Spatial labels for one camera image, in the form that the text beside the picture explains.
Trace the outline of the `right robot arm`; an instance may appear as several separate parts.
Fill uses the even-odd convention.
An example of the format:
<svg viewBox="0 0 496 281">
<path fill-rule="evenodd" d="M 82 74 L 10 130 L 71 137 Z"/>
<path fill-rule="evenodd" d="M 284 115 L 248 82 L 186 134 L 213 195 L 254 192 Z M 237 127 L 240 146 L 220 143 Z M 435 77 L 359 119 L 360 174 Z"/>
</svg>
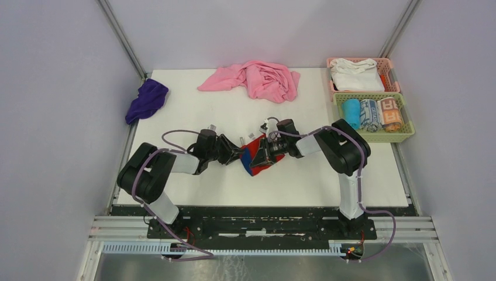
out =
<svg viewBox="0 0 496 281">
<path fill-rule="evenodd" d="M 339 234 L 352 239 L 361 232 L 365 207 L 359 178 L 371 155 L 369 144 L 346 120 L 338 119 L 331 126 L 300 134 L 292 119 L 277 121 L 275 129 L 267 122 L 261 126 L 258 139 L 244 146 L 240 159 L 244 168 L 254 176 L 276 164 L 285 155 L 300 159 L 321 152 L 331 168 L 339 175 L 339 211 L 345 219 L 338 222 Z"/>
</svg>

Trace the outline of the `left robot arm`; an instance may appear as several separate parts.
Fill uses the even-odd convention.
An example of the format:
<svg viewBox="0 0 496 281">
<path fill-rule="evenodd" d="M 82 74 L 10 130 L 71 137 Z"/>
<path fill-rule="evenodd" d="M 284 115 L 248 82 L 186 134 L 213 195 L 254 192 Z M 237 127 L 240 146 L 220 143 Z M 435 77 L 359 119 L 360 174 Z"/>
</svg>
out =
<svg viewBox="0 0 496 281">
<path fill-rule="evenodd" d="M 210 162 L 229 165 L 239 160 L 244 150 L 231 142 L 224 134 L 213 129 L 200 132 L 187 130 L 197 136 L 188 148 L 170 143 L 173 149 L 158 148 L 142 143 L 120 170 L 116 184 L 158 220 L 161 229 L 170 238 L 179 237 L 184 223 L 177 218 L 179 208 L 164 191 L 172 173 L 197 176 L 204 172 Z"/>
</svg>

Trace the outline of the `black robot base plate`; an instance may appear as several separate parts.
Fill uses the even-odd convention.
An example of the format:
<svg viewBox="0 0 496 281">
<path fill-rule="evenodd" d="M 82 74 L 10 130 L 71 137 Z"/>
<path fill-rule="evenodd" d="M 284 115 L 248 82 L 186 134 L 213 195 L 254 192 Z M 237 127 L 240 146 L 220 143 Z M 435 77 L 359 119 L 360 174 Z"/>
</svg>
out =
<svg viewBox="0 0 496 281">
<path fill-rule="evenodd" d="M 348 220 L 336 207 L 179 207 L 170 229 L 204 250 L 326 249 L 329 241 L 377 239 L 367 215 Z"/>
</svg>

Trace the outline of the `purple cloth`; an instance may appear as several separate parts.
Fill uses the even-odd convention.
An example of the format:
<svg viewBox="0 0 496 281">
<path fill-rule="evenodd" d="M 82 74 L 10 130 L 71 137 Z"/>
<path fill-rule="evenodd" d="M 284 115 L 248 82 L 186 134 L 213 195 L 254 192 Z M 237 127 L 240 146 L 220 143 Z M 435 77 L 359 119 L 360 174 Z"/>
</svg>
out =
<svg viewBox="0 0 496 281">
<path fill-rule="evenodd" d="M 131 102 L 125 121 L 128 125 L 134 121 L 153 116 L 165 104 L 169 88 L 162 83 L 147 79 L 138 89 L 137 97 Z"/>
</svg>

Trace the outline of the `red blue patterned towel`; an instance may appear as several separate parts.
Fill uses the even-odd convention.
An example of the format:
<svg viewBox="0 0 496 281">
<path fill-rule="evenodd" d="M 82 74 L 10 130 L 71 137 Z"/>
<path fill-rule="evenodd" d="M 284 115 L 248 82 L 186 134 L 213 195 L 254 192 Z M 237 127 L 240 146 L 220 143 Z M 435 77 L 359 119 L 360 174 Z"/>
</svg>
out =
<svg viewBox="0 0 496 281">
<path fill-rule="evenodd" d="M 273 157 L 273 161 L 269 164 L 253 165 L 252 162 L 256 159 L 256 155 L 262 142 L 268 143 L 268 140 L 264 135 L 251 141 L 249 144 L 242 146 L 243 153 L 240 156 L 240 160 L 245 171 L 247 171 L 247 173 L 252 177 L 258 175 L 263 170 L 269 169 L 285 157 L 285 153 L 279 153 Z"/>
</svg>

